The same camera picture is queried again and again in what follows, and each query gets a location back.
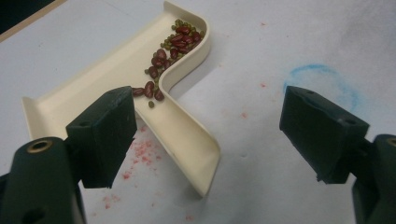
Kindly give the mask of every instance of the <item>screw hole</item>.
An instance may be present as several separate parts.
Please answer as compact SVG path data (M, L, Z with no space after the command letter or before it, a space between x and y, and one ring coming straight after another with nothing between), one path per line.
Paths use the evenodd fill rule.
M50 140L43 140L33 143L27 148L29 153L38 153L47 150L51 147L52 142Z
M22 219L23 224L35 224L46 216L43 208L36 208L25 213Z

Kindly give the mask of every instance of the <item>red speck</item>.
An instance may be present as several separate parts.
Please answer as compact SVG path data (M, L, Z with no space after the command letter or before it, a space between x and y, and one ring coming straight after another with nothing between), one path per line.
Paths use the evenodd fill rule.
M147 156L143 156L142 157L142 161L143 162L151 162L151 159L149 157L147 157Z
M131 177L131 172L130 172L130 171L125 171L125 172L122 174L122 178L123 178L123 179L129 179L129 177Z
M147 129L148 129L148 126L143 125L143 126L139 129L139 131L140 131L141 133L144 133Z
M194 221L194 217L192 215L186 215L187 221Z
M103 198L103 201L105 202L105 209L109 209L111 205L111 199L109 197Z
M152 146L152 142L151 141L146 141L146 147L151 147Z
M115 194L111 195L111 199L113 200L113 203L117 203L121 200L121 198Z

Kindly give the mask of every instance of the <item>red bean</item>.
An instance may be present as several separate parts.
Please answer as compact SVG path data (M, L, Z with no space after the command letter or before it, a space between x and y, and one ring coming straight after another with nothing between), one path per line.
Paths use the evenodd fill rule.
M184 35L175 35L174 37L172 37L169 41L170 42L177 42L183 39Z
M192 39L192 37L189 36L189 35L185 35L185 36L183 37L183 41L186 42L187 44L192 44L192 43L194 42L194 40Z
M154 95L154 82L148 81L145 86L145 96L147 98L152 98Z
M158 49L158 50L157 50L157 57L158 57L159 59L165 60L165 59L166 59L165 50L163 50L163 49Z
M186 53L190 52L190 50L188 48L178 48L178 52L180 52L182 54L186 54Z
M201 35L198 33L198 32L192 32L192 39L195 41L195 42L198 42L198 41L200 41L201 40Z
M178 50L177 49L171 49L171 58L176 59L178 55Z
M176 28L176 33L178 34L183 34L183 35L187 35L190 33L190 28L187 26L179 26Z
M160 91L160 89L155 91L154 98L158 101L162 101L165 97L163 96L163 93Z
M151 63L152 65L154 65L155 67L162 67L163 66L163 61L160 60L158 57L154 57L151 59Z
M148 74L152 77L152 78L156 78L156 77L158 77L158 69L156 68L156 67L154 67L154 66L151 66L149 69L148 69Z
M141 96L145 93L144 88L132 88L132 96Z
M183 48L187 46L186 42L183 41L172 42L172 45L178 48Z
M169 60L165 60L165 62L163 63L163 70L168 69L171 66L171 62L169 62Z

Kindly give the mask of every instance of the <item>red stain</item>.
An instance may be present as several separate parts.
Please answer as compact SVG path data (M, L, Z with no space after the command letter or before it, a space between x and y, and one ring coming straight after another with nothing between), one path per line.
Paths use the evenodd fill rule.
M131 171L125 171L125 172L122 174L122 178L123 178L124 180L129 179L129 177L131 177L131 174L132 174Z
M194 221L194 217L192 215L186 215L187 221Z
M115 194L111 195L111 200L113 201L113 203L117 203L121 200L121 198Z
M121 198L115 194L111 194L111 197L106 196L103 198L103 202L105 202L105 209L109 209L111 204L117 203L121 200Z
M146 131L146 128L147 126L143 126L139 128L139 130L140 132L147 132L144 135L152 134L149 130ZM152 165L155 161L160 161L162 159L161 153L163 152L163 148L161 145L155 140L147 139L147 137L141 139L141 137L142 136L137 136L131 144L131 151L129 153L129 161L131 162L130 168L127 168L127 170L121 174L124 180L131 179L131 177L134 176L132 175L132 170L134 170L139 163L145 164L149 166L150 170L156 171L157 169L153 169L155 167L152 167Z
M140 131L141 133L144 133L147 129L148 129L148 126L143 125L142 127L140 127L139 131Z

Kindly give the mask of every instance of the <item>dried bean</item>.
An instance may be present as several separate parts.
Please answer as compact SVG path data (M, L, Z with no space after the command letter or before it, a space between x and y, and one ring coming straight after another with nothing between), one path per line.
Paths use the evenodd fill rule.
M148 101L148 107L153 108L155 106L154 102Z
M178 55L178 50L177 49L171 49L171 58L175 59L177 58Z
M148 81L145 86L145 96L147 98L152 98L154 95L154 82Z
M195 42L198 42L198 41L200 41L201 40L201 35L198 33L198 32L192 32L192 39L195 41Z
M187 35L190 32L190 28L187 26L180 26L176 28L176 33Z
M171 62L169 62L169 60L165 60L165 62L163 63L163 70L168 69L171 66Z
M183 41L172 42L172 45L177 48L183 48L183 47L187 46L186 42L183 42Z
M182 54L187 54L188 52L190 52L190 50L188 48L178 48L178 52Z
M172 37L170 40L168 40L168 42L170 41L170 42L172 43L172 42L180 41L180 40L183 39L183 37L184 37L184 35L181 35L181 34L175 35L175 36Z
M158 70L157 70L157 68L156 67L154 67L154 66L151 66L149 69L148 69L148 74L152 77L152 78L156 78L156 77L158 77Z
M160 89L156 90L154 93L154 98L158 101L162 101L165 97L163 96L163 93L161 92Z
M151 63L152 63L152 65L154 65L155 67L162 67L162 66L163 66L163 61L160 60L158 57L152 58L152 59L151 59Z
M132 96L141 96L145 93L144 88L132 88Z
M159 59L165 60L165 59L166 59L165 50L163 50L163 49L157 49L157 57L158 57Z
M189 36L189 35L185 35L185 36L183 37L183 41L186 42L187 44L192 44L192 43L194 42L194 40L192 39L192 37Z

